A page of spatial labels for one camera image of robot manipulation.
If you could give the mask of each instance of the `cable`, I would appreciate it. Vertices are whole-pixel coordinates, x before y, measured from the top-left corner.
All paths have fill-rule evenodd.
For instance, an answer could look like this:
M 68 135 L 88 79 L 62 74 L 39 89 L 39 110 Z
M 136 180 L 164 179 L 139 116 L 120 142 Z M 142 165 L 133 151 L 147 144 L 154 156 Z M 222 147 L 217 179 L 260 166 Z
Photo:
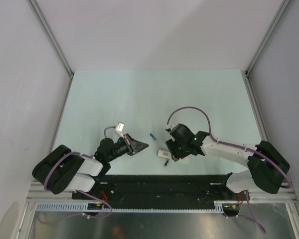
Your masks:
M 211 123 L 210 123 L 210 119 L 208 117 L 208 115 L 205 113 L 205 111 L 201 110 L 200 108 L 197 108 L 197 107 L 193 107 L 193 106 L 185 106 L 185 107 L 181 107 L 181 108 L 178 108 L 176 109 L 175 111 L 173 111 L 173 113 L 171 113 L 171 115 L 169 116 L 168 120 L 167 120 L 167 125 L 169 124 L 169 121 L 171 119 L 171 117 L 178 111 L 180 110 L 183 110 L 183 109 L 194 109 L 194 110 L 197 110 L 197 111 L 200 111 L 201 113 L 203 113 L 207 119 L 207 122 L 208 122 L 208 131 L 209 131 L 209 134 L 210 134 L 210 137 L 212 138 L 213 141 L 217 142 L 217 143 L 220 143 L 220 144 L 223 144 L 223 145 L 227 145 L 227 146 L 230 146 L 230 147 L 235 147 L 235 148 L 239 148 L 239 149 L 243 149 L 243 150 L 246 150 L 246 151 L 249 151 L 249 152 L 252 152 L 254 154 L 257 154 L 259 155 L 260 157 L 262 157 L 263 159 L 267 160 L 272 166 L 274 166 L 282 175 L 283 177 L 287 180 L 288 182 L 288 188 L 291 188 L 293 187 L 293 183 L 290 179 L 290 177 L 288 177 L 285 172 L 280 168 L 278 167 L 278 165 L 276 165 L 271 159 L 269 159 L 267 156 L 263 155 L 262 153 L 258 152 L 258 151 L 255 151 L 251 148 L 248 148 L 248 147 L 243 147 L 241 145 L 238 145 L 238 144 L 234 144 L 234 143 L 229 143 L 229 142 L 224 142 L 224 141 L 220 141 L 220 140 L 217 140 L 213 134 L 212 134 L 212 131 L 211 131 Z M 250 210 L 250 213 L 252 215 L 253 218 L 250 218 L 248 216 L 238 216 L 238 217 L 241 217 L 241 218 L 246 218 L 248 220 L 251 220 L 253 222 L 256 223 L 256 225 L 259 227 L 259 229 L 261 230 L 262 233 L 266 233 L 266 230 L 264 229 L 264 227 L 258 222 L 258 220 L 256 219 L 254 213 L 253 213 L 253 210 L 251 208 L 251 205 L 250 205 L 250 197 L 249 197 L 249 192 L 247 191 L 247 204 L 248 204 L 248 207 L 249 207 L 249 210 Z
M 101 193 L 103 194 L 103 200 L 105 202 L 107 202 L 108 201 L 108 197 L 106 196 L 105 192 L 102 190 Z
M 228 215 L 226 215 L 225 212 L 224 212 L 224 216 L 225 216 L 226 218 L 233 218 L 233 219 L 234 219 L 234 218 L 245 218 L 245 219 L 248 219 L 248 220 L 254 222 L 254 223 L 258 226 L 258 228 L 260 229 L 260 231 L 261 231 L 262 233 L 265 234 L 265 233 L 266 233 L 265 228 L 259 223 L 259 221 L 258 221 L 257 218 L 255 217 L 255 215 L 254 215 L 254 213 L 253 213 L 253 210 L 252 210 L 252 208 L 251 208 L 251 205 L 250 205 L 250 202 L 249 202 L 250 197 L 249 197 L 249 192 L 248 192 L 248 191 L 246 191 L 246 198 L 247 198 L 247 204 L 248 204 L 249 211 L 250 211 L 250 213 L 251 213 L 251 215 L 252 215 L 252 218 L 249 217 L 249 216 L 245 216 L 245 215 L 228 216 Z
M 50 172 L 49 172 L 48 175 L 46 176 L 45 181 L 44 181 L 44 184 L 43 184 L 43 187 L 44 187 L 44 190 L 45 190 L 45 191 L 48 191 L 47 184 L 48 184 L 48 181 L 49 181 L 51 175 L 52 175 L 53 172 L 55 171 L 55 169 L 56 169 L 56 168 L 57 168 L 57 167 L 58 167 L 58 166 L 59 166 L 59 165 L 60 165 L 60 164 L 61 164 L 61 163 L 68 157 L 68 156 L 70 156 L 70 155 L 81 155 L 81 156 L 84 156 L 84 157 L 86 157 L 86 158 L 95 159 L 95 157 L 93 157 L 93 156 L 89 156 L 89 155 L 86 155 L 86 154 L 84 154 L 84 153 L 79 153 L 79 152 L 75 152 L 75 151 L 74 151 L 74 152 L 70 152 L 70 153 L 65 154 L 62 158 L 59 159 L 59 161 L 56 162 L 56 164 L 51 168 Z M 104 216 L 98 216 L 98 217 L 97 217 L 97 216 L 87 215 L 87 214 L 85 214 L 85 213 L 74 213 L 74 214 L 71 214 L 71 215 L 69 215 L 69 216 L 63 218 L 63 219 L 56 220 L 56 221 L 53 221 L 53 222 L 48 222 L 48 223 L 46 223 L 46 222 L 42 222 L 42 221 L 40 220 L 39 216 L 38 216 L 38 221 L 41 222 L 41 223 L 43 223 L 43 224 L 53 224 L 53 223 L 61 222 L 61 221 L 65 220 L 65 219 L 67 219 L 67 218 L 71 218 L 71 217 L 78 216 L 78 215 L 82 215 L 82 214 L 83 214 L 84 216 L 87 216 L 88 219 L 89 219 L 89 218 L 106 218 L 106 217 L 108 217 L 110 214 L 112 214 L 113 209 L 112 209 L 111 205 L 108 204 L 107 202 L 105 202 L 104 200 L 99 199 L 99 198 L 97 198 L 97 197 L 94 197 L 94 196 L 92 196 L 92 195 L 90 195 L 90 194 L 88 194 L 88 193 L 86 193 L 86 192 L 81 191 L 81 190 L 77 190 L 77 192 L 82 193 L 82 194 L 84 194 L 85 196 L 88 196 L 89 198 L 92 198 L 92 199 L 94 199 L 94 200 L 97 200 L 97 201 L 102 202 L 103 205 L 106 205 L 106 206 L 110 209 L 110 212 L 109 212 L 108 214 L 104 215 Z
M 240 196 L 240 194 L 237 194 L 237 197 L 238 197 L 238 201 L 241 201 L 241 203 L 239 202 L 239 205 L 242 205 L 243 202 L 244 202 L 244 199 L 242 196 Z
M 265 159 L 266 161 L 268 161 L 272 166 L 274 166 L 282 175 L 283 177 L 287 180 L 288 182 L 288 188 L 291 188 L 293 187 L 293 183 L 290 179 L 290 177 L 288 177 L 285 172 L 280 168 L 278 167 L 278 165 L 276 165 L 271 159 L 269 159 L 267 156 L 263 155 L 262 153 L 258 152 L 258 151 L 255 151 L 251 148 L 248 148 L 248 147 L 244 147 L 244 146 L 241 146 L 241 145 L 238 145 L 238 144 L 234 144 L 234 143 L 228 143 L 228 142 L 224 142 L 224 141 L 220 141 L 220 140 L 217 140 L 212 132 L 211 132 L 211 123 L 210 123 L 210 119 L 208 117 L 208 115 L 205 113 L 205 111 L 201 110 L 200 108 L 197 108 L 197 107 L 193 107 L 193 106 L 185 106 L 185 107 L 181 107 L 181 108 L 178 108 L 176 109 L 173 113 L 171 113 L 171 115 L 169 116 L 168 120 L 167 120 L 167 125 L 169 124 L 169 121 L 171 119 L 171 117 L 178 111 L 180 110 L 183 110 L 183 109 L 194 109 L 194 110 L 198 110 L 200 112 L 202 112 L 206 119 L 207 119 L 207 122 L 208 122 L 208 130 L 209 130 L 209 134 L 210 134 L 210 137 L 212 138 L 213 141 L 215 142 L 218 142 L 220 144 L 223 144 L 223 145 L 227 145 L 227 146 L 231 146 L 231 147 L 235 147 L 235 148 L 239 148 L 239 149 L 243 149 L 243 150 L 246 150 L 246 151 L 249 151 L 249 152 L 252 152 L 252 153 L 255 153 L 257 155 L 259 155 L 260 157 L 262 157 L 263 159 Z
M 105 138 L 107 138 L 107 136 L 106 136 L 106 131 L 107 131 L 108 129 L 110 129 L 110 128 L 115 128 L 115 126 L 109 126 L 109 127 L 106 127 L 106 128 L 104 129 L 104 137 L 105 137 Z

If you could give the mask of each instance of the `white connector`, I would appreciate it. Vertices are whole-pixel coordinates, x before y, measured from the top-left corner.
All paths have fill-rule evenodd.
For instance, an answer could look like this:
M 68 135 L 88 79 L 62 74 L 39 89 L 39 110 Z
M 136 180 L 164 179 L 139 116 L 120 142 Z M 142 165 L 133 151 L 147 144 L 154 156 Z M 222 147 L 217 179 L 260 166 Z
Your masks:
M 173 123 L 171 125 L 169 124 L 165 124 L 165 129 L 170 129 L 172 130 L 173 128 L 175 128 L 178 125 L 178 123 Z
M 159 150 L 157 156 L 160 158 L 165 158 L 165 159 L 171 160 L 171 154 L 168 151 Z M 180 159 L 178 162 L 188 163 L 188 161 L 189 161 L 189 158 L 187 156 L 187 157 Z
M 123 137 L 123 127 L 124 127 L 124 124 L 122 122 L 118 122 L 118 124 L 116 125 L 115 127 L 115 133 L 119 136 L 119 137 Z

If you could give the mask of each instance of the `small blue cap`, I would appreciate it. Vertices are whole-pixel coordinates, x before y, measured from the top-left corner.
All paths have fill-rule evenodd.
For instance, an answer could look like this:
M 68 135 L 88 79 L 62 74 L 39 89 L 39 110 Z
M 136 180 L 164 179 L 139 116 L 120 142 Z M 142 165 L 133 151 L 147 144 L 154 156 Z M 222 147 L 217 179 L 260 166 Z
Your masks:
M 156 140 L 156 137 L 155 137 L 152 133 L 150 133 L 150 136 L 151 136 L 154 140 Z

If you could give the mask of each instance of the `light blue table surface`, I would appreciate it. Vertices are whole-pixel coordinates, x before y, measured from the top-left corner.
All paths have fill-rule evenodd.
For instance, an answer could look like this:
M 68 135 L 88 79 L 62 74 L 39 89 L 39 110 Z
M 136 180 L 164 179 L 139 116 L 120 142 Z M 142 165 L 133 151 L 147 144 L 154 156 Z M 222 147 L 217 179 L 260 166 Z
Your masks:
M 111 162 L 108 174 L 193 175 L 226 174 L 246 168 L 213 156 L 189 156 L 188 161 L 164 167 L 159 149 L 167 150 L 170 135 L 164 130 L 168 116 L 182 106 L 206 111 L 213 134 L 224 140 L 259 143 L 260 135 L 238 69 L 76 71 L 54 147 L 94 154 L 103 130 L 125 124 L 123 133 L 149 144 L 135 156 Z M 171 123 L 183 123 L 194 133 L 208 131 L 204 115 L 183 110 Z M 117 141 L 114 130 L 108 137 Z

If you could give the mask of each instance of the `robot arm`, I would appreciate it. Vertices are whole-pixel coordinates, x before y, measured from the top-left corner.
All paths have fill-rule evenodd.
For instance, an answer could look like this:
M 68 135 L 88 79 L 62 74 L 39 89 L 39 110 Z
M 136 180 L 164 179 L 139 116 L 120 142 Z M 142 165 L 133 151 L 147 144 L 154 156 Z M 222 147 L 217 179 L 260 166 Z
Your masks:
M 190 154 L 212 155 L 228 159 L 248 168 L 248 170 L 241 173 L 230 173 L 228 175 L 226 186 L 234 193 L 258 187 L 265 192 L 276 194 L 284 180 L 284 177 L 277 169 L 263 158 L 247 151 L 247 148 L 269 157 L 285 173 L 290 168 L 290 165 L 272 144 L 266 141 L 261 141 L 259 144 L 237 144 L 244 148 L 241 149 L 214 141 L 208 132 L 199 131 L 194 134 L 183 124 L 167 126 L 166 131 L 173 137 L 173 139 L 166 142 L 166 145 L 174 161 Z
M 63 191 L 89 192 L 111 168 L 110 162 L 124 154 L 137 154 L 149 145 L 122 134 L 123 124 L 118 123 L 116 132 L 120 136 L 116 143 L 110 138 L 100 142 L 94 156 L 71 152 L 60 145 L 39 162 L 32 171 L 33 177 L 53 194 Z

